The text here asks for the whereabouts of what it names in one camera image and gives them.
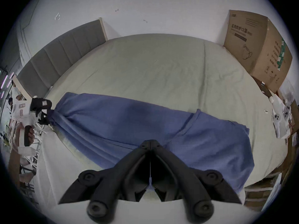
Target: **white wall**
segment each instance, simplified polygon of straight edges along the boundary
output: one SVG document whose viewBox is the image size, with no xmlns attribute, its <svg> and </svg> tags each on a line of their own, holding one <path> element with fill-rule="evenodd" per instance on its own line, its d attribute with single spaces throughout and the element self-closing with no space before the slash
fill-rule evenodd
<svg viewBox="0 0 299 224">
<path fill-rule="evenodd" d="M 267 0 L 39 0 L 24 36 L 33 56 L 59 35 L 102 17 L 109 39 L 171 33 L 223 45 L 229 9 L 259 13 L 273 22 L 293 55 L 287 78 L 297 88 L 299 103 L 297 51 L 284 22 Z"/>
</svg>

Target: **black handle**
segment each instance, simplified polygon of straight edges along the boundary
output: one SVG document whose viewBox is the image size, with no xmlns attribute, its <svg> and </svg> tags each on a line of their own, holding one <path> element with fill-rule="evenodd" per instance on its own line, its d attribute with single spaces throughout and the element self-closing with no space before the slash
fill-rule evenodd
<svg viewBox="0 0 299 224">
<path fill-rule="evenodd" d="M 185 200 L 189 221 L 203 223 L 211 218 L 214 212 L 211 198 L 192 170 L 171 151 L 164 149 L 156 140 L 151 140 L 150 146 L 155 156 L 160 159 L 177 181 L 178 188 Z"/>
<path fill-rule="evenodd" d="M 24 131 L 24 146 L 25 147 L 30 146 L 30 141 L 29 141 L 29 136 L 28 136 L 30 128 L 31 128 L 31 125 L 26 125 L 25 126 L 25 131 Z"/>
<path fill-rule="evenodd" d="M 90 199 L 87 213 L 91 219 L 98 223 L 112 221 L 123 180 L 133 166 L 144 158 L 147 152 L 147 147 L 134 149 L 112 168 L 112 171 L 102 180 Z"/>
</svg>

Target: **cardboard box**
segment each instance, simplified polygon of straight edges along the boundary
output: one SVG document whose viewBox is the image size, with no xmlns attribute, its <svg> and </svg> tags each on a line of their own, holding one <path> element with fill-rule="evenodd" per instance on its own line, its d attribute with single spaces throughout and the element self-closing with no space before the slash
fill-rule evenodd
<svg viewBox="0 0 299 224">
<path fill-rule="evenodd" d="M 291 134 L 296 133 L 299 130 L 299 109 L 296 103 L 296 100 L 291 104 L 292 111 L 292 132 Z"/>
<path fill-rule="evenodd" d="M 224 46 L 251 76 L 277 92 L 289 71 L 292 55 L 267 17 L 230 10 Z"/>
</svg>

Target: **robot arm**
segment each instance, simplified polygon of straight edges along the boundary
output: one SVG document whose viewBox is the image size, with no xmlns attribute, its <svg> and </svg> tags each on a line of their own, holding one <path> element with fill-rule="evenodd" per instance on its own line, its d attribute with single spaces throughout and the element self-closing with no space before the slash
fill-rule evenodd
<svg viewBox="0 0 299 224">
<path fill-rule="evenodd" d="M 109 223 L 118 199 L 139 202 L 150 185 L 162 202 L 183 199 L 187 219 L 193 223 L 212 217 L 211 200 L 241 203 L 218 171 L 189 168 L 156 140 L 146 140 L 113 168 L 82 172 L 60 204 L 90 200 L 88 216 Z"/>
</svg>

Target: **hand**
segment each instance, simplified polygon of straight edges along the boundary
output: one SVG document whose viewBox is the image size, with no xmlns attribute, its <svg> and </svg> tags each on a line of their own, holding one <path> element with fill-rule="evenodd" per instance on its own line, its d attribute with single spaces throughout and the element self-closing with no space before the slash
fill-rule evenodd
<svg viewBox="0 0 299 224">
<path fill-rule="evenodd" d="M 29 139 L 30 145 L 33 144 L 34 139 L 35 139 L 34 131 L 33 131 L 33 125 L 32 125 L 31 128 L 29 129 L 28 139 Z"/>
<path fill-rule="evenodd" d="M 28 133 L 28 139 L 30 142 L 30 145 L 34 142 L 35 136 L 34 136 L 34 131 L 33 131 L 33 125 L 31 126 L 31 128 L 29 129 L 29 133 Z M 19 143 L 19 139 L 20 139 L 20 129 L 25 129 L 23 124 L 21 122 L 18 123 L 18 126 L 16 128 L 16 136 L 15 136 L 15 141 L 14 144 L 19 147 L 20 143 Z"/>
</svg>

